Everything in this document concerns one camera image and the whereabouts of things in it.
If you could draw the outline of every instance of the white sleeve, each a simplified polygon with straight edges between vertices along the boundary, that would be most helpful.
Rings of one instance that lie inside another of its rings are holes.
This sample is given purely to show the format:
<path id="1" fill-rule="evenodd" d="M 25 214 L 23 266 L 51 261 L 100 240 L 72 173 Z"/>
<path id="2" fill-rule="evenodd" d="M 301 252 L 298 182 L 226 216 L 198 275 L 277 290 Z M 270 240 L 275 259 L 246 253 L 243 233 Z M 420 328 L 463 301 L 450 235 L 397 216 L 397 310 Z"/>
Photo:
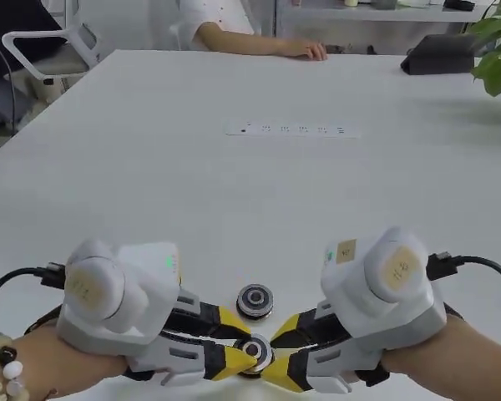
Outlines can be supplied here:
<path id="1" fill-rule="evenodd" d="M 215 0 L 180 0 L 180 41 L 190 48 L 203 23 L 216 23 L 219 13 Z"/>

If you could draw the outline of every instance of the table surface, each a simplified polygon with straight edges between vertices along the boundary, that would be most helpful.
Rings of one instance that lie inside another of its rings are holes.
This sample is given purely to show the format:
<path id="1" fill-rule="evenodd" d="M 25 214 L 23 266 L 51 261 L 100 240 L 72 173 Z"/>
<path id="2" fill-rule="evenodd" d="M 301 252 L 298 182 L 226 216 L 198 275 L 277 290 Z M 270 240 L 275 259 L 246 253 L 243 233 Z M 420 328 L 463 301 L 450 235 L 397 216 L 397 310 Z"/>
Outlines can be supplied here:
<path id="1" fill-rule="evenodd" d="M 431 5 L 426 8 L 398 6 L 393 10 L 378 10 L 370 4 L 347 7 L 338 0 L 303 0 L 300 6 L 285 5 L 283 20 L 304 22 L 315 19 L 352 20 L 352 21 L 396 21 L 396 22 L 440 22 L 475 23 L 481 19 L 488 6 L 477 5 L 471 12 Z"/>
<path id="2" fill-rule="evenodd" d="M 411 228 L 430 251 L 501 263 L 501 97 L 467 75 L 409 77 L 400 58 L 325 63 L 214 53 L 117 52 L 0 150 L 0 275 L 64 261 L 86 237 L 172 240 L 184 285 L 233 306 L 266 284 L 270 336 L 314 307 L 334 239 Z M 358 140 L 227 136 L 236 119 L 344 124 Z M 501 342 L 501 278 L 466 266 L 446 300 Z M 20 334 L 60 294 L 19 278 L 0 330 Z M 333 400 L 237 378 L 153 388 L 119 378 L 77 400 Z M 395 377 L 345 400 L 439 399 Z"/>

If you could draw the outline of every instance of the bearing ring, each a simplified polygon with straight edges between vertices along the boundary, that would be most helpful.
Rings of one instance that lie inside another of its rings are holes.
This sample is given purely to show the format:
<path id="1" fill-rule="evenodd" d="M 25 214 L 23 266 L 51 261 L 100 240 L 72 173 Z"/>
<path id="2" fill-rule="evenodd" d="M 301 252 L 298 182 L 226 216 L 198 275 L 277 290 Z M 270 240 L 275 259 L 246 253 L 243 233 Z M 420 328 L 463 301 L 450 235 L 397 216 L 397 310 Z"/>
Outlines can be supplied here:
<path id="1" fill-rule="evenodd" d="M 236 307 L 242 317 L 261 320 L 273 310 L 273 292 L 261 284 L 250 284 L 240 291 Z"/>
<path id="2" fill-rule="evenodd" d="M 236 341 L 234 348 L 238 348 L 258 360 L 254 367 L 239 373 L 245 378 L 259 378 L 261 372 L 275 362 L 275 354 L 269 341 L 260 334 L 252 334 L 250 340 Z"/>

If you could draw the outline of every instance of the person's arm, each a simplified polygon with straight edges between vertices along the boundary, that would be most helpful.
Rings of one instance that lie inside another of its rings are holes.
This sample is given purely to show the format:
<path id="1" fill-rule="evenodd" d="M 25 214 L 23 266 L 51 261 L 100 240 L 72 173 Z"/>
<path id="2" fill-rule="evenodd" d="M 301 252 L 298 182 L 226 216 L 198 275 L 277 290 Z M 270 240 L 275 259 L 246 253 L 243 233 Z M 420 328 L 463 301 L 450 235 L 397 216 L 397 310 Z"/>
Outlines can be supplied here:
<path id="1" fill-rule="evenodd" d="M 382 363 L 453 401 L 501 401 L 501 345 L 457 317 L 428 342 L 385 353 Z"/>
<path id="2" fill-rule="evenodd" d="M 203 23 L 196 36 L 212 52 L 255 56 L 307 56 L 311 60 L 319 61 L 326 59 L 326 50 L 320 43 L 229 32 L 222 30 L 216 23 Z"/>
<path id="3" fill-rule="evenodd" d="M 127 368 L 122 357 L 88 355 L 58 338 L 55 327 L 41 327 L 14 341 L 22 379 L 30 401 L 42 401 L 52 389 L 64 397 L 93 387 L 105 378 L 120 376 Z"/>

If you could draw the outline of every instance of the shelf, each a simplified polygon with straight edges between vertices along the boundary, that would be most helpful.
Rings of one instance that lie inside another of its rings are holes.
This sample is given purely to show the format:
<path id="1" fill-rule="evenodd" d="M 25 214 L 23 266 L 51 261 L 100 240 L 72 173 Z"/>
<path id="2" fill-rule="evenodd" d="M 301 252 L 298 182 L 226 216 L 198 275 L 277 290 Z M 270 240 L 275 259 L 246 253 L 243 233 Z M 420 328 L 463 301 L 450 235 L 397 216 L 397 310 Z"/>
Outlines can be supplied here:
<path id="1" fill-rule="evenodd" d="M 369 4 L 346 7 L 341 0 L 302 0 L 301 6 L 287 5 L 281 13 L 283 22 L 304 23 L 315 20 L 403 21 L 424 23 L 474 23 L 481 19 L 488 6 L 477 5 L 471 12 L 443 9 L 441 5 L 428 8 L 377 10 Z"/>

